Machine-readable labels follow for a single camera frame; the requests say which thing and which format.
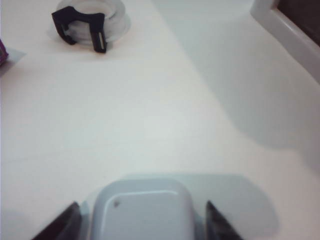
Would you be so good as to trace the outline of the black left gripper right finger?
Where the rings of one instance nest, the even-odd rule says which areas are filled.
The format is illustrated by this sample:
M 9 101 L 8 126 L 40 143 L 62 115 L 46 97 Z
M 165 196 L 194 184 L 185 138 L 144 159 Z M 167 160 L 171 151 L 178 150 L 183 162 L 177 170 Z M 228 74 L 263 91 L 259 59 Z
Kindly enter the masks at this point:
M 236 229 L 209 200 L 205 206 L 205 230 L 207 240 L 243 240 Z

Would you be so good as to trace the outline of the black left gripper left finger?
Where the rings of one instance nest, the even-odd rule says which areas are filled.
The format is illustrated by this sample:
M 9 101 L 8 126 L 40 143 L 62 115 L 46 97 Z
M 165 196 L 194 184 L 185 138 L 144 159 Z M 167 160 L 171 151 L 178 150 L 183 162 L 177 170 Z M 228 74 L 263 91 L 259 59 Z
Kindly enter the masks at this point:
M 77 202 L 71 203 L 33 240 L 77 240 L 82 225 L 82 215 Z

